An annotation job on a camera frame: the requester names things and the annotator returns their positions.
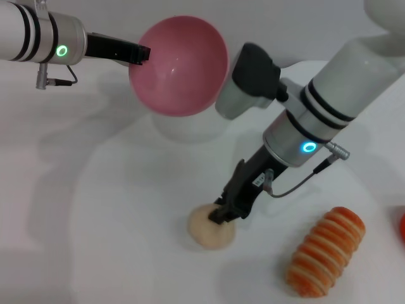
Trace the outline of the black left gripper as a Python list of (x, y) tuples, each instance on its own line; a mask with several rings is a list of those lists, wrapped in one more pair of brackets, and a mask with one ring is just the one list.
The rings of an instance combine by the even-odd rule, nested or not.
[(149, 47), (140, 44), (96, 33), (87, 34), (86, 57), (142, 65), (149, 60), (150, 52)]

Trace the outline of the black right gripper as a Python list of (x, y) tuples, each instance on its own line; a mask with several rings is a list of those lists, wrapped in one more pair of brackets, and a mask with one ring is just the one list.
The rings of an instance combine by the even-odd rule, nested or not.
[(209, 214), (208, 219), (218, 225), (230, 223), (238, 218), (245, 219), (250, 214), (256, 198), (263, 191), (263, 181), (259, 181), (259, 176), (267, 169), (272, 169), (274, 178), (277, 178), (287, 166), (276, 160), (265, 146), (262, 146), (231, 178), (225, 195), (214, 202), (219, 207)]

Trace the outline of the beige toy potato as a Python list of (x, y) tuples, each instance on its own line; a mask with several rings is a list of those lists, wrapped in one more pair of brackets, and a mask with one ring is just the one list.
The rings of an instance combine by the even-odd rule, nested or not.
[(199, 206), (190, 213), (187, 221), (187, 231), (191, 238), (207, 250), (224, 249), (235, 239), (234, 222), (216, 224), (208, 218), (219, 207), (215, 204)]

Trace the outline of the pink bowl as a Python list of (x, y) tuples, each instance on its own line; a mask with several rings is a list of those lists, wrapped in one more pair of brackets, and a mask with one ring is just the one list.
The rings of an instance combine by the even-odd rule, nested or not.
[(138, 100), (151, 111), (172, 117), (209, 108), (230, 65), (219, 31), (194, 16), (173, 16), (153, 25), (140, 44), (150, 48), (142, 65), (130, 65), (129, 80)]

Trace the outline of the orange striped bread loaf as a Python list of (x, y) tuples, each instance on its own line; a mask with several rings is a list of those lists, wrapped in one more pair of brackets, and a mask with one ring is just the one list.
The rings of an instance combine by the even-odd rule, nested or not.
[(321, 298), (334, 287), (366, 233), (358, 215), (337, 206), (325, 213), (292, 254), (285, 281), (302, 298)]

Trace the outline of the red round object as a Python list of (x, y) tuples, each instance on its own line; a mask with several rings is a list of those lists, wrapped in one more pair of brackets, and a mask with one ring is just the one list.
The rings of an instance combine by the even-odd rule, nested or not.
[(398, 232), (399, 236), (401, 237), (401, 241), (405, 244), (405, 206), (399, 213)]

